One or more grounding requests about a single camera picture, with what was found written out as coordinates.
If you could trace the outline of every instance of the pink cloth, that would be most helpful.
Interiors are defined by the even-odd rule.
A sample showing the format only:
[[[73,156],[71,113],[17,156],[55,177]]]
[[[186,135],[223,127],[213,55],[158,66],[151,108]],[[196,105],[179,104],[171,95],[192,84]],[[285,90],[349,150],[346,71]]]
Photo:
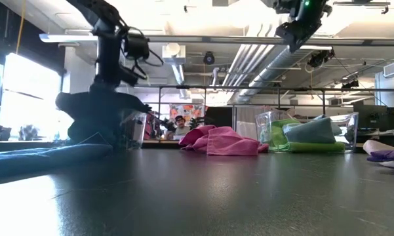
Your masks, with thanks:
[[[180,145],[184,150],[194,150],[208,155],[258,155],[268,150],[268,145],[260,146],[257,140],[238,135],[230,127],[216,128],[214,125],[198,127],[183,137]]]

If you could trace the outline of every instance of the clear plastic bin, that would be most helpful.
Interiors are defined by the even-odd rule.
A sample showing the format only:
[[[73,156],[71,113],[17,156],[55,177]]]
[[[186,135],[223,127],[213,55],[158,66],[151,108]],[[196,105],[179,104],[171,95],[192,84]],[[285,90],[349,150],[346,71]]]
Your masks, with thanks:
[[[143,145],[144,131],[146,129],[145,113],[134,112],[123,121],[123,143],[126,149],[140,149]]]
[[[335,136],[335,140],[337,142],[344,143],[345,151],[355,150],[355,146],[357,144],[358,117],[359,114],[357,112],[348,115],[336,115],[330,117],[332,122],[335,125],[338,125],[338,127],[342,131],[341,134]],[[274,144],[272,143],[273,138],[271,124],[274,121],[285,119],[289,120],[289,123],[292,123],[292,121],[298,121],[300,123],[312,122],[312,120],[295,119],[284,111],[269,111],[259,114],[256,116],[256,132],[258,136],[258,141],[263,144],[269,144],[270,146],[274,146]]]

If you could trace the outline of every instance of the man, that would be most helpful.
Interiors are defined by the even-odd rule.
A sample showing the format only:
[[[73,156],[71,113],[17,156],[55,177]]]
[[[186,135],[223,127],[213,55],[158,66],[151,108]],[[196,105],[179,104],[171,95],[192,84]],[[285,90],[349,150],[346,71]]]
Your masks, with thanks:
[[[182,136],[187,134],[191,128],[185,126],[185,119],[183,116],[179,115],[175,117],[176,131],[175,135]]]

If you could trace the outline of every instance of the poster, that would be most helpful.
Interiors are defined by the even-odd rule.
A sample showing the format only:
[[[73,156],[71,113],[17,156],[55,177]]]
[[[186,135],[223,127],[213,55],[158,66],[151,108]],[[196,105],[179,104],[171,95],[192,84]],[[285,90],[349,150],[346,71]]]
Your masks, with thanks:
[[[177,105],[170,104],[170,120],[175,122],[175,117],[181,115],[186,121],[186,125],[192,118],[204,117],[204,105]]]

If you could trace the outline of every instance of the table surface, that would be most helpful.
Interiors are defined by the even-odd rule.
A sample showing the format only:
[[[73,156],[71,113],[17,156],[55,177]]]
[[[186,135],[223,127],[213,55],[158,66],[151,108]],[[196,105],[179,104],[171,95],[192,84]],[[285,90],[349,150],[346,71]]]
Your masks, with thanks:
[[[394,169],[365,159],[132,151],[0,180],[0,235],[394,236]]]

